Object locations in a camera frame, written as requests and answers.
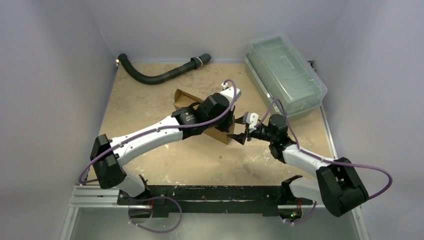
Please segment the brown cardboard box sheet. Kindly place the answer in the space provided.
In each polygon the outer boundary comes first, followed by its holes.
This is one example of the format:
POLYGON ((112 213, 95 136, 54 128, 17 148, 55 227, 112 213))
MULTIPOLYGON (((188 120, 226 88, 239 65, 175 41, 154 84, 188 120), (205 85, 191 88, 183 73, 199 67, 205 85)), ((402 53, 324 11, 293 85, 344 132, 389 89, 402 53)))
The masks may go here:
MULTIPOLYGON (((174 94, 175 111, 172 116, 176 117, 182 125, 203 123, 218 117, 228 108, 229 104, 228 99, 218 92, 202 100, 177 89, 174 94)), ((231 139, 227 137, 227 134, 233 134, 235 128, 234 110, 233 106, 226 115, 207 126, 183 129, 183 138, 204 134, 228 145, 231 139)))

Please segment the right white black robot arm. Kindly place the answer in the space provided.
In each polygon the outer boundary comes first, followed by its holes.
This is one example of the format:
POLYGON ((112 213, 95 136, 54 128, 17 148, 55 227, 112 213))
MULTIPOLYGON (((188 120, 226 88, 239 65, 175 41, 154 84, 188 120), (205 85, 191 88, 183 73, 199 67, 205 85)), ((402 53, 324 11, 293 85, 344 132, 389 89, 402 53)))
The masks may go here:
POLYGON ((257 114, 248 112, 237 119, 238 124, 245 125, 245 131, 228 137, 242 145, 252 139, 266 141, 276 160, 315 176, 314 180, 299 177, 283 187, 280 196, 284 202, 308 199, 340 217, 369 200, 369 193, 349 159, 328 158, 300 147, 289 137, 290 128, 283 115, 273 114, 268 124, 257 127, 252 125, 255 117, 257 114))

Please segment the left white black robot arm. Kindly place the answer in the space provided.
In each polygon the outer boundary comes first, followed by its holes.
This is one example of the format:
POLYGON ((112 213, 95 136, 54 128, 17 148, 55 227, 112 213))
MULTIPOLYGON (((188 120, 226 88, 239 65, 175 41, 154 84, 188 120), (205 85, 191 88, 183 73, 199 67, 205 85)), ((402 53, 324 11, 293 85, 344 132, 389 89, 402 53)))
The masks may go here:
POLYGON ((146 203, 149 191, 140 175, 125 172, 124 166, 140 155, 162 145, 198 136, 210 129, 229 133, 234 123, 235 102, 241 93, 223 90, 209 95, 201 103, 181 107, 158 123, 136 132, 109 138, 96 137, 90 155, 101 189, 117 187, 138 205, 146 203))

